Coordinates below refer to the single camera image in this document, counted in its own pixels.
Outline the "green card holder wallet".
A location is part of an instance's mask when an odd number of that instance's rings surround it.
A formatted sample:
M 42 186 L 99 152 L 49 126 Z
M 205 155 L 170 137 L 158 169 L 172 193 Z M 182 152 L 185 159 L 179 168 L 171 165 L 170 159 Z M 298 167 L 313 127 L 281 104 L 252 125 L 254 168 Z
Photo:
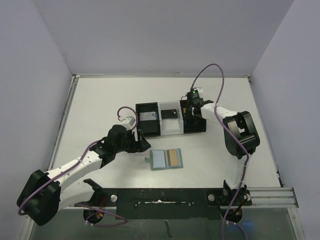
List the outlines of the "green card holder wallet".
M 149 157 L 145 157 L 145 162 L 150 164 L 150 168 L 152 171 L 159 171 L 159 170 L 171 170 L 171 169 L 182 169 L 183 166 L 183 158 L 181 149 L 179 149 L 180 154 L 180 167 L 167 167 L 167 156 L 166 150 L 167 149 L 156 149 L 149 151 Z

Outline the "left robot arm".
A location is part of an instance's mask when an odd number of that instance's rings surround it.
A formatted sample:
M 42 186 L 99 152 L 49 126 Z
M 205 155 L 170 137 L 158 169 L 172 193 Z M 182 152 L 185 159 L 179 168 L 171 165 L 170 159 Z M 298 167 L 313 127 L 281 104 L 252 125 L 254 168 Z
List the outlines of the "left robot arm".
M 17 199 L 17 213 L 43 226 L 57 214 L 61 195 L 71 184 L 111 163 L 118 153 L 143 153 L 150 148 L 141 129 L 133 132 L 113 125 L 107 136 L 90 143 L 80 157 L 47 172 L 34 171 Z

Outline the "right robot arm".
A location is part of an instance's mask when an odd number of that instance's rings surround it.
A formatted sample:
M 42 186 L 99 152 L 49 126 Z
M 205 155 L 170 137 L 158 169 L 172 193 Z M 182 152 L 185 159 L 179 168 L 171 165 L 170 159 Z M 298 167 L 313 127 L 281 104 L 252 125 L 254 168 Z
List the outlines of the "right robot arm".
M 216 122 L 223 128 L 226 149 L 236 160 L 230 164 L 230 172 L 225 179 L 229 188 L 222 192 L 222 197 L 227 204 L 235 204 L 241 198 L 238 188 L 244 185 L 250 156 L 260 145 L 260 137 L 251 114 L 248 111 L 228 110 L 211 100 L 204 100 L 197 88 L 187 92 L 186 100 L 181 100 L 180 103 L 187 128 L 198 127 L 206 121 Z

